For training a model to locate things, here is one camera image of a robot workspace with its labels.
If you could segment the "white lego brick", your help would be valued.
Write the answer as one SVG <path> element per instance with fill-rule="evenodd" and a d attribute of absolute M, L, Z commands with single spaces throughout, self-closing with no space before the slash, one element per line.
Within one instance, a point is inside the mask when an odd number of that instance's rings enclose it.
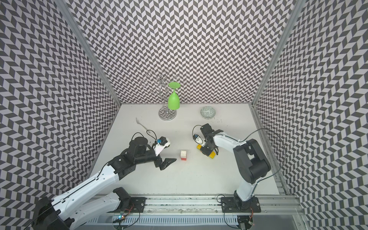
<path fill-rule="evenodd" d="M 187 158 L 187 151 L 186 150 L 182 150 L 180 153 L 180 157 L 182 158 Z"/>

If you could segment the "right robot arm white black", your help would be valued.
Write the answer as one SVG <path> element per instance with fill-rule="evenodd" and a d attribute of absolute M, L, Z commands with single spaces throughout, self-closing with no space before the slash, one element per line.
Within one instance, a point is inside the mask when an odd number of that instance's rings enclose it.
<path fill-rule="evenodd" d="M 259 143 L 254 139 L 240 140 L 231 137 L 221 129 L 213 130 L 210 124 L 202 125 L 200 131 L 204 138 L 197 148 L 202 154 L 213 159 L 218 155 L 218 148 L 234 154 L 243 178 L 235 190 L 234 200 L 241 205 L 251 200 L 257 184 L 271 171 L 271 165 Z"/>

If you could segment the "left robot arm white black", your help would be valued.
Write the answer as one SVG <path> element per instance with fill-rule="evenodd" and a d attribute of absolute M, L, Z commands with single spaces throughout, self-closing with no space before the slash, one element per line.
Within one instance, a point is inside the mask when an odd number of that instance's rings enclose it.
<path fill-rule="evenodd" d="M 138 202 L 133 201 L 122 187 L 97 200 L 90 199 L 135 171 L 138 164 L 153 162 L 160 170 L 166 169 L 176 161 L 175 158 L 162 159 L 160 156 L 169 145 L 170 141 L 165 137 L 160 137 L 153 145 L 149 145 L 145 137 L 131 140 L 127 149 L 80 185 L 54 198 L 39 199 L 29 225 L 35 230 L 74 230 L 103 213 L 139 211 Z"/>

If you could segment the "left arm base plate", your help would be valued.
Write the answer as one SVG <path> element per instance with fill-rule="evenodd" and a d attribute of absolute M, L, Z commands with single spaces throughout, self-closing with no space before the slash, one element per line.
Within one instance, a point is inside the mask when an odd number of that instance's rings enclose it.
<path fill-rule="evenodd" d="M 145 209 L 147 198 L 146 197 L 131 197 L 120 201 L 115 212 L 131 212 L 131 213 L 143 213 Z"/>

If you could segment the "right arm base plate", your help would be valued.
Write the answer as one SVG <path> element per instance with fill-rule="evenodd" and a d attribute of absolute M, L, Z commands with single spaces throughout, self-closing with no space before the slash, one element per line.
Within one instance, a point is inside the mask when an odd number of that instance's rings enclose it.
<path fill-rule="evenodd" d="M 255 196 L 248 201 L 241 201 L 234 197 L 221 197 L 220 203 L 223 213 L 261 213 L 259 200 Z"/>

